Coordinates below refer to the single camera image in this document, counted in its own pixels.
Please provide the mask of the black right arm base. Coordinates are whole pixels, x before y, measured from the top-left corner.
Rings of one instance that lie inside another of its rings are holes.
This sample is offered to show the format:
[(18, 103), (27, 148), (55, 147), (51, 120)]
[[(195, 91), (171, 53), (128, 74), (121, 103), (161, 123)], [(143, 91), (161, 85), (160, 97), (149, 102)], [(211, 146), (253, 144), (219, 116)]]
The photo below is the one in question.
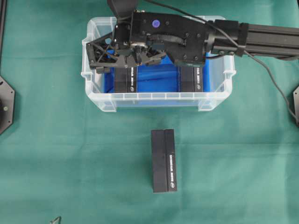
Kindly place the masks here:
[(299, 126), (299, 86), (293, 91), (293, 102), (295, 111), (295, 122)]

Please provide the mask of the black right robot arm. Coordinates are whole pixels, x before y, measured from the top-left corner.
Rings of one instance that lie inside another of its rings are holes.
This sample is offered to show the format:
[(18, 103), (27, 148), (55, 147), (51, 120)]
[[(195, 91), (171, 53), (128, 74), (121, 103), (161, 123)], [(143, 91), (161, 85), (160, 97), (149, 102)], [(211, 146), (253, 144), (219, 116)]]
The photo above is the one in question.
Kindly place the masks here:
[(299, 56), (297, 28), (237, 21), (187, 18), (177, 14), (134, 11), (114, 30), (85, 46), (91, 69), (157, 64), (164, 57), (176, 66), (202, 67), (213, 57), (246, 53), (294, 60)]

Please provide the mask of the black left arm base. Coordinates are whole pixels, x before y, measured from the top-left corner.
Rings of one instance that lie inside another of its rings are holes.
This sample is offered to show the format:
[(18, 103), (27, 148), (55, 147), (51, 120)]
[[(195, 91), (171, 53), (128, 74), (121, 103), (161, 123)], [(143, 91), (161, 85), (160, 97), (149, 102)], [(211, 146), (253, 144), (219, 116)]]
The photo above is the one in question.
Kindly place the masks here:
[(14, 120), (14, 89), (0, 77), (0, 134), (3, 134)]

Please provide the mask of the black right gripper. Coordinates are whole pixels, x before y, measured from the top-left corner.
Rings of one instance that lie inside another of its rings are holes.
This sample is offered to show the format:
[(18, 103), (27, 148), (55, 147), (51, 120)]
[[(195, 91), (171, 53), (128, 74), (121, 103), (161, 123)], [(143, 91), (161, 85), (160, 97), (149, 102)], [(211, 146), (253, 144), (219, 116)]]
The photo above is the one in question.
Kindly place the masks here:
[(85, 45), (91, 70), (109, 71), (157, 65), (166, 56), (177, 66), (202, 67), (206, 62), (208, 27), (177, 14), (134, 11), (110, 32)]

